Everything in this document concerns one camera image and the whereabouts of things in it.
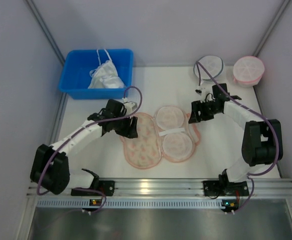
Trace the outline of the pink floral laundry bag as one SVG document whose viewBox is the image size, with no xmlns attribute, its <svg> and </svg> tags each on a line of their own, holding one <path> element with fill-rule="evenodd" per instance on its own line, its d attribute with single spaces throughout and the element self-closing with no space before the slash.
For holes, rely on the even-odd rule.
<svg viewBox="0 0 292 240">
<path fill-rule="evenodd" d="M 188 160 L 200 144 L 201 134 L 190 127 L 189 113 L 177 106 L 163 106 L 155 116 L 136 114 L 137 138 L 121 137 L 126 161 L 137 169 L 150 169 L 164 158 L 171 163 Z"/>
</svg>

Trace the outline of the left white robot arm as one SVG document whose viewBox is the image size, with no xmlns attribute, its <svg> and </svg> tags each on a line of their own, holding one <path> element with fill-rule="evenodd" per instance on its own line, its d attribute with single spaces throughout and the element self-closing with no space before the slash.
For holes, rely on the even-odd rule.
<svg viewBox="0 0 292 240">
<path fill-rule="evenodd" d="M 117 135 L 135 139 L 138 137 L 134 113 L 139 106 L 123 98 L 122 101 L 108 100 L 99 112 L 91 114 L 74 132 L 51 145 L 40 145 L 35 154 L 30 173 L 37 188 L 44 188 L 55 195 L 66 189 L 95 191 L 99 176 L 91 170 L 71 169 L 71 157 L 92 141 L 114 131 Z"/>
</svg>

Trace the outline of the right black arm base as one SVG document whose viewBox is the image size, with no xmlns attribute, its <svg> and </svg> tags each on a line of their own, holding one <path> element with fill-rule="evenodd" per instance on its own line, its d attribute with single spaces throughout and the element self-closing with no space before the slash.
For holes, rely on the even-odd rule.
<svg viewBox="0 0 292 240">
<path fill-rule="evenodd" d="M 203 181 L 204 195 L 211 199 L 218 197 L 247 197 L 249 190 L 247 182 L 228 182 L 221 183 L 219 180 Z"/>
</svg>

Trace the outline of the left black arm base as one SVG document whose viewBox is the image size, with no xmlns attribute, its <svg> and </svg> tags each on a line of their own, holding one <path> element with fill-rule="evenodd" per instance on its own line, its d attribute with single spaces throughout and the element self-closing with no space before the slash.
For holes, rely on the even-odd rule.
<svg viewBox="0 0 292 240">
<path fill-rule="evenodd" d="M 98 184 L 93 186 L 93 189 L 99 192 L 102 192 L 107 197 L 111 197 L 114 194 L 115 190 L 115 181 L 113 180 L 99 180 Z M 87 192 L 87 191 L 80 191 L 77 189 L 71 190 L 71 196 L 74 197 L 90 197 L 90 196 L 99 196 L 98 193 L 95 192 Z"/>
</svg>

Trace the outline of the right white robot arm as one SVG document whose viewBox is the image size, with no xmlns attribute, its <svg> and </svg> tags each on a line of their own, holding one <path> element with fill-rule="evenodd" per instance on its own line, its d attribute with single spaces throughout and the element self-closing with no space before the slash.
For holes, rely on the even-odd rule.
<svg viewBox="0 0 292 240">
<path fill-rule="evenodd" d="M 267 119 L 245 106 L 237 95 L 230 95 L 225 83 L 212 86 L 212 99 L 196 100 L 191 103 L 189 124 L 214 119 L 217 114 L 230 117 L 243 129 L 241 157 L 219 175 L 222 187 L 238 185 L 249 176 L 256 176 L 256 170 L 263 166 L 268 173 L 283 157 L 281 123 Z"/>
</svg>

